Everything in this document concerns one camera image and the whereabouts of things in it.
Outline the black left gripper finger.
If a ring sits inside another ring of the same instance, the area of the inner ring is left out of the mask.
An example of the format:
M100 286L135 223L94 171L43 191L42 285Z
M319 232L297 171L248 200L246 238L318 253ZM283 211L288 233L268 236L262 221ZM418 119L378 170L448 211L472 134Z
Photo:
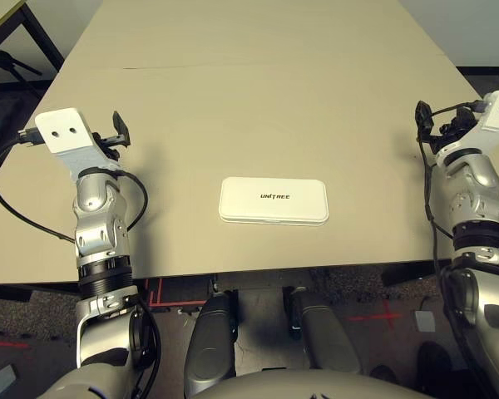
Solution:
M111 138L111 145L128 147L131 144L130 133L126 123L117 111L113 111L112 122L116 135Z

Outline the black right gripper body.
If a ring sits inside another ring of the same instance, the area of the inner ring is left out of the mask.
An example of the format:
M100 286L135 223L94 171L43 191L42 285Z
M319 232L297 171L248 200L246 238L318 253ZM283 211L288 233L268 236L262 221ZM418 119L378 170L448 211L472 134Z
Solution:
M477 124L477 119L474 113L465 108L459 107L456 109L456 115L450 123L443 124L438 129L438 135L433 135L431 139L432 145L449 145L460 140L467 132L469 132Z

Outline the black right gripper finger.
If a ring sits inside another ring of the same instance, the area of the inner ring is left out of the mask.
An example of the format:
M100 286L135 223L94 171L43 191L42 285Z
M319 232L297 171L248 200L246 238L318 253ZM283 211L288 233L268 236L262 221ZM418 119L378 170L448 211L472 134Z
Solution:
M432 109L425 101L418 101L415 108L417 138L429 140L433 128Z

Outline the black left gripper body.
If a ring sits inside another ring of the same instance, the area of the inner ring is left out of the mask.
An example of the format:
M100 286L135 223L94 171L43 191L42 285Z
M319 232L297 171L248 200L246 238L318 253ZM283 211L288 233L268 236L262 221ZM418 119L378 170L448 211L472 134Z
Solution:
M121 145L124 139L123 135L114 135L102 138L98 132L93 132L92 138L107 158L114 161L118 161L120 159L120 153L118 150L115 150L114 147Z

